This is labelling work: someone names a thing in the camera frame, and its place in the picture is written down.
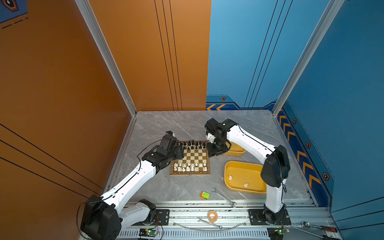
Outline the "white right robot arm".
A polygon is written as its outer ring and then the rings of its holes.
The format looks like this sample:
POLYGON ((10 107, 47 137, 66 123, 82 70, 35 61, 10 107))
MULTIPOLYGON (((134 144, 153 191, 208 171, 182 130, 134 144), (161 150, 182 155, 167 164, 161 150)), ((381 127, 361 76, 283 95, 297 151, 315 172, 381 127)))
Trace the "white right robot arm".
POLYGON ((267 187, 264 204, 267 223, 282 224, 287 220, 286 205, 283 202, 286 181, 291 169, 287 149, 282 145, 275 147, 254 137, 231 119, 219 123, 212 118, 205 124, 205 129, 207 140, 209 140, 207 150, 210 157, 227 153, 231 143, 234 143, 260 161, 261 178, 267 187))

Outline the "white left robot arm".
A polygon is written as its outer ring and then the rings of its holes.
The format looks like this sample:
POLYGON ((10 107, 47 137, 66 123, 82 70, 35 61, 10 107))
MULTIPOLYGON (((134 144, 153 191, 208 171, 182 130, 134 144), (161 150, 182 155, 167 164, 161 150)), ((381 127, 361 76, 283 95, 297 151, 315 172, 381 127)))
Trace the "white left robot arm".
POLYGON ((177 142, 173 132, 166 132, 122 181, 99 197, 92 195, 84 203, 82 220, 76 224, 85 240, 114 240, 123 227, 155 222, 156 206, 150 201, 143 199, 128 208, 125 205, 159 171, 173 160, 183 159, 184 149, 177 142))

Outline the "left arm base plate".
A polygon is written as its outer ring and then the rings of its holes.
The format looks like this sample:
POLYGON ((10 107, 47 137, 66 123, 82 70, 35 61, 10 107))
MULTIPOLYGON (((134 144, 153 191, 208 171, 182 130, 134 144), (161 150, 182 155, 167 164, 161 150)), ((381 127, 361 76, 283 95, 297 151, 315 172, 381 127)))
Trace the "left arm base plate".
POLYGON ((153 220, 140 222, 140 224, 142 226, 156 226, 158 222, 160 222, 162 226, 168 226, 169 220, 170 220, 170 210, 160 209, 160 210, 156 210, 153 220))

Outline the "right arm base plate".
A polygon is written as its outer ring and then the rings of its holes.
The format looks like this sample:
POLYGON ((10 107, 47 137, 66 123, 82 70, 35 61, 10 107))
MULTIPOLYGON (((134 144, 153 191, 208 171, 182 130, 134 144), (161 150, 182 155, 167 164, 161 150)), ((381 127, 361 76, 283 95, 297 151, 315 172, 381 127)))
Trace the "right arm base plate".
POLYGON ((250 223, 256 225, 277 226, 283 224, 289 226, 292 224, 288 211, 283 207, 278 213, 273 213, 268 209, 250 209, 248 210, 250 223))

